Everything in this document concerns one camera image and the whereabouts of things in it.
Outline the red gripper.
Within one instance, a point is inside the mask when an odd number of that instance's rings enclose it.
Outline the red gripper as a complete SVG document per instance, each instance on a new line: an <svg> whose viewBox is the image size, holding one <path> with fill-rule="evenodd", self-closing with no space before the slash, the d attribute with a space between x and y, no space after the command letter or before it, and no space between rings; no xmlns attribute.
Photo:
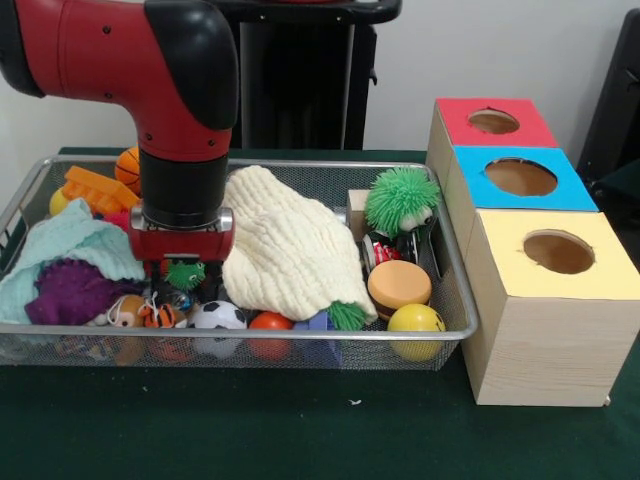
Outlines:
<svg viewBox="0 0 640 480"><path fill-rule="evenodd" d="M218 293L222 280L222 263L231 252L235 230L174 231L129 228L128 237L133 255L149 261L150 293L161 298L161 262L165 258L194 257L206 263L206 291Z"/></svg>

